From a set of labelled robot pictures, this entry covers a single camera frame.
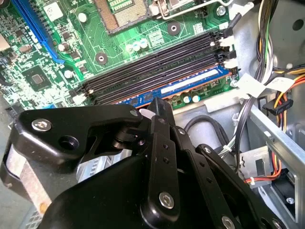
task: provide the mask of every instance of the capacitor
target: capacitor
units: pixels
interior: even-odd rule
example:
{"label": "capacitor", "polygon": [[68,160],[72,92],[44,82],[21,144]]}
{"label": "capacitor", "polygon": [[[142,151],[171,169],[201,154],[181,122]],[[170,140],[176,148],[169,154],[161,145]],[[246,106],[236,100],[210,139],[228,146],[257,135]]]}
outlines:
{"label": "capacitor", "polygon": [[193,101],[193,103],[197,103],[200,101],[200,96],[199,96],[198,92],[192,93],[192,101]]}
{"label": "capacitor", "polygon": [[32,50],[32,46],[30,44],[23,45],[19,48],[21,53],[29,52]]}
{"label": "capacitor", "polygon": [[61,52],[67,51],[69,49],[69,44],[67,42],[62,42],[58,45],[58,50]]}
{"label": "capacitor", "polygon": [[140,47],[141,47],[141,49],[146,49],[147,46],[148,46],[147,40],[145,38],[141,39],[140,40]]}
{"label": "capacitor", "polygon": [[183,102],[188,104],[191,101],[191,97],[189,93],[182,93],[181,97],[183,99]]}
{"label": "capacitor", "polygon": [[66,79],[71,79],[73,77],[73,72],[70,70],[65,70],[63,75]]}
{"label": "capacitor", "polygon": [[132,44],[132,49],[135,51],[135,52],[138,52],[140,50],[141,46],[140,46],[140,42],[134,42]]}
{"label": "capacitor", "polygon": [[79,13],[78,14],[78,20],[80,20],[80,22],[84,23],[87,21],[87,15],[85,13]]}
{"label": "capacitor", "polygon": [[132,45],[131,44],[126,45],[126,51],[127,52],[132,52]]}

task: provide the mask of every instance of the connector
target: connector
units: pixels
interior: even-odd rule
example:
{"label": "connector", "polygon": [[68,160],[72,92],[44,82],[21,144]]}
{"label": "connector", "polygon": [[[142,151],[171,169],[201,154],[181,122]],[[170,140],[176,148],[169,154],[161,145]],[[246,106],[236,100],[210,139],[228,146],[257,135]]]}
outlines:
{"label": "connector", "polygon": [[294,101],[292,99],[288,99],[287,101],[283,102],[282,104],[278,105],[276,108],[274,108],[275,105],[275,99],[271,100],[270,102],[267,102],[265,105],[263,105],[263,108],[267,111],[269,111],[273,115],[278,115],[285,110],[288,110],[292,105],[294,104]]}

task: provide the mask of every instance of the blue ram stick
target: blue ram stick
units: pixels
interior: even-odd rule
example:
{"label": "blue ram stick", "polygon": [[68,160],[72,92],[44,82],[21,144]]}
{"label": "blue ram stick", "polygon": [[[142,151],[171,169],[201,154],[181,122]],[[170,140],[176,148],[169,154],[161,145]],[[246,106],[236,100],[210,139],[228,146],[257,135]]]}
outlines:
{"label": "blue ram stick", "polygon": [[59,64],[63,64],[65,61],[60,60],[54,51],[53,41],[45,30],[42,22],[39,20],[36,12],[32,9],[28,0],[12,0],[14,6],[18,12],[22,15],[23,19],[32,30],[37,40],[43,45],[51,55],[52,59]]}
{"label": "blue ram stick", "polygon": [[230,71],[220,65],[203,70],[192,76],[185,77],[173,83],[168,83],[162,87],[150,90],[138,94],[136,96],[130,97],[128,99],[117,102],[116,104],[131,104],[134,107],[141,107],[149,104],[155,97],[160,97],[162,99],[167,98],[171,95],[181,93],[185,90],[200,86],[209,81],[218,79],[222,76],[228,75]]}

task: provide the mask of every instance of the screw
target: screw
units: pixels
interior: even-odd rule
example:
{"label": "screw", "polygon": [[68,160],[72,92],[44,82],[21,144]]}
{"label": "screw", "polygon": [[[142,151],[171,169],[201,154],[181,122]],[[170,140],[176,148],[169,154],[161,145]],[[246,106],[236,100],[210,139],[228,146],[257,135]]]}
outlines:
{"label": "screw", "polygon": [[143,140],[140,140],[140,141],[138,142],[139,146],[144,145],[144,143],[145,143],[145,140],[144,140],[144,139],[143,139]]}
{"label": "screw", "polygon": [[185,131],[184,131],[183,129],[181,129],[181,128],[180,128],[180,129],[178,129],[178,131],[179,131],[179,133],[180,133],[180,134],[182,134],[182,135],[184,135],[184,134],[185,134]]}
{"label": "screw", "polygon": [[210,150],[208,147],[205,147],[204,150],[205,150],[205,152],[207,152],[208,154],[211,153],[211,150]]}
{"label": "screw", "polygon": [[217,8],[216,13],[218,16],[224,16],[225,15],[225,7],[224,6],[220,6]]}
{"label": "screw", "polygon": [[37,131],[45,132],[51,130],[52,124],[48,120],[40,118],[32,122],[32,128]]}
{"label": "screw", "polygon": [[230,220],[229,217],[223,216],[223,217],[221,218],[221,221],[223,222],[224,227],[225,227],[226,229],[235,229],[234,223],[232,222],[232,220]]}
{"label": "screw", "polygon": [[230,82],[230,86],[231,87],[237,87],[237,80],[232,80],[231,82]]}
{"label": "screw", "polygon": [[158,120],[159,120],[160,123],[165,124],[165,120],[164,119],[159,118]]}
{"label": "screw", "polygon": [[138,116],[138,112],[136,110],[131,110],[130,113],[133,115],[133,116]]}
{"label": "screw", "polygon": [[275,225],[276,229],[282,229],[281,225],[277,221],[272,220],[272,222]]}
{"label": "screw", "polygon": [[291,198],[291,197],[288,197],[288,198],[286,199],[286,201],[287,201],[288,204],[294,204],[294,203],[295,203],[295,199],[293,199],[293,198]]}
{"label": "screw", "polygon": [[174,207],[173,197],[167,192],[160,193],[159,201],[161,205],[167,209],[173,209]]}

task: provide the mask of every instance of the surface-mount component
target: surface-mount component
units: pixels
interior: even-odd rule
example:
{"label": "surface-mount component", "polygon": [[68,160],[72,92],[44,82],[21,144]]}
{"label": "surface-mount component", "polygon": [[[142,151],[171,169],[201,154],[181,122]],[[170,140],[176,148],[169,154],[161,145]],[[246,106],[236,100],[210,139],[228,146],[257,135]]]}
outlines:
{"label": "surface-mount component", "polygon": [[51,86],[46,74],[38,65],[22,72],[22,75],[36,92]]}
{"label": "surface-mount component", "polygon": [[106,31],[116,33],[150,16],[145,0],[94,0]]}

